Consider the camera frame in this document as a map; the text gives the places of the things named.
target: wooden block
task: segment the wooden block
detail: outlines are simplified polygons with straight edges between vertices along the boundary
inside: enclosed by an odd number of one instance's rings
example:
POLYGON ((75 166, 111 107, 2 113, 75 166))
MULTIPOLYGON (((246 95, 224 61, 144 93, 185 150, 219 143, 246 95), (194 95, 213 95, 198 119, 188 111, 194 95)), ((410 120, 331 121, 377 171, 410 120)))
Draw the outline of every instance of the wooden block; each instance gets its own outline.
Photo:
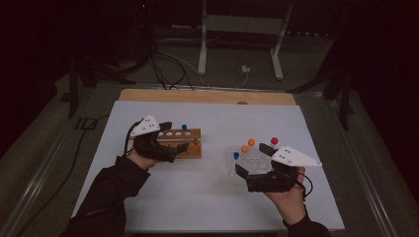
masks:
POLYGON ((189 143, 188 151, 180 153, 176 158, 201 158, 201 130, 197 128, 188 129, 170 129, 160 132, 157 137, 160 144, 176 147, 183 143, 189 143))

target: metal stand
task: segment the metal stand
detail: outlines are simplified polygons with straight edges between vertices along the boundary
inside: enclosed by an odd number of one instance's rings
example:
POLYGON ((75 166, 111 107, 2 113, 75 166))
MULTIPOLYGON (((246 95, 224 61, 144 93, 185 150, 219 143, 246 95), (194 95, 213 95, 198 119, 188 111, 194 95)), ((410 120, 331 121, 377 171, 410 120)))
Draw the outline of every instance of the metal stand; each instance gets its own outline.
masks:
POLYGON ((292 11, 293 5, 290 4, 283 19, 243 18, 209 15, 207 13, 207 0, 203 0, 203 25, 198 73, 200 75, 206 74, 208 52, 207 31, 256 33, 278 36, 277 44, 271 48, 270 54, 272 58, 272 64, 274 66, 275 77, 278 80, 284 79, 278 54, 287 31, 287 25, 292 11))

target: sleeve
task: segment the sleeve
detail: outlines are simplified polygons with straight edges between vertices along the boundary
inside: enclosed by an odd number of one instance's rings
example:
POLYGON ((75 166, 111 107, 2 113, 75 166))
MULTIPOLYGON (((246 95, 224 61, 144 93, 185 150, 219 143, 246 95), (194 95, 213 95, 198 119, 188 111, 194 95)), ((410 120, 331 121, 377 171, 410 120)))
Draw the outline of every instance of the sleeve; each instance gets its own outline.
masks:
POLYGON ((149 174, 125 157, 96 176, 76 216, 60 236, 124 236, 124 200, 135 197, 149 174))
POLYGON ((329 230, 324 225, 311 221, 307 214, 294 225, 288 225, 286 222, 284 224, 289 230, 289 237, 330 237, 329 230))

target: white table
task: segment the white table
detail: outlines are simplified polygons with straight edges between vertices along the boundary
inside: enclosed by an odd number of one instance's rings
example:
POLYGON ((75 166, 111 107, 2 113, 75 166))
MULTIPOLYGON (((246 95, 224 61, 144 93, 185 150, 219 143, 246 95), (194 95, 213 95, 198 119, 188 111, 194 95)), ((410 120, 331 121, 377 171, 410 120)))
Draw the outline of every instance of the white table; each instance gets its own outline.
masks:
MULTIPOLYGON (((213 95, 210 92, 186 93, 196 95, 198 101, 202 96, 213 95)), ((139 195, 126 200, 126 231, 266 232, 285 229, 274 205, 263 194, 248 193, 244 180, 228 177, 226 159, 229 145, 244 144, 250 137, 257 143, 269 143, 272 136, 319 159, 298 106, 118 101, 73 214, 99 171, 112 166, 116 156, 123 153, 129 127, 147 115, 155 116, 159 122, 170 120, 173 128, 184 123, 189 128, 200 128, 203 157, 175 160, 173 164, 162 163, 152 168, 139 195)), ((307 168, 306 175, 314 183, 314 191, 306 200, 310 217, 329 229, 344 228, 322 168, 307 168)))

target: hand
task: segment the hand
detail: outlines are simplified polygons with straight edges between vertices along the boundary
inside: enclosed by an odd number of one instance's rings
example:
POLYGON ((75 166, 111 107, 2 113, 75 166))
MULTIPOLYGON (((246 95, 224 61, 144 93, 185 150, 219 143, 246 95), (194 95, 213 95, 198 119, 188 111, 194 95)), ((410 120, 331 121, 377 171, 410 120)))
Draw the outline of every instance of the hand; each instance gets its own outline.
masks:
POLYGON ((148 159, 140 156, 138 153, 136 153, 135 149, 133 148, 130 150, 126 158, 131 160, 133 163, 135 163, 135 165, 137 165, 139 168, 143 170, 147 170, 151 167, 154 167, 154 165, 159 162, 153 159, 148 159))
MULTIPOLYGON (((304 174, 305 168, 298 167, 297 171, 304 174)), ((298 175, 297 180, 300 183, 303 179, 303 175, 298 175)), ((300 186, 295 185, 288 192, 265 193, 265 195, 274 203, 287 224, 296 224, 305 217, 305 206, 300 186)))

